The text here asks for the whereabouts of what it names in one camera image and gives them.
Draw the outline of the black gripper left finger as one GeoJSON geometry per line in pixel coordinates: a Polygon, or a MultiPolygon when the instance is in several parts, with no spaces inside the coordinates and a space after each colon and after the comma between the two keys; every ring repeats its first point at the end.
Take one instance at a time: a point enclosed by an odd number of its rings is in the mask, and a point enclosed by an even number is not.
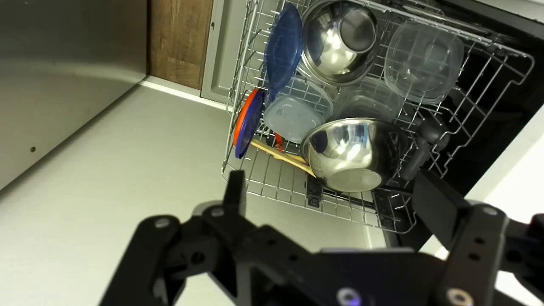
{"type": "Polygon", "coordinates": [[[201,273],[236,298],[233,246],[247,225],[245,186],[245,171],[233,169],[223,198],[202,203],[185,222],[172,213],[143,219],[99,306],[175,306],[185,280],[201,273]]]}

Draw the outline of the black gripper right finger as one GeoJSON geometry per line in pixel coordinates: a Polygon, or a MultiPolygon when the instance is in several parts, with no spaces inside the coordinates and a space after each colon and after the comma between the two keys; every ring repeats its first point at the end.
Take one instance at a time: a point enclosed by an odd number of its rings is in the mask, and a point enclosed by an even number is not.
{"type": "Polygon", "coordinates": [[[510,271],[544,298],[544,213],[513,220],[485,202],[471,203],[437,173],[413,179],[411,205],[428,230],[449,249],[437,298],[449,306],[508,302],[495,288],[498,271],[510,271]]]}

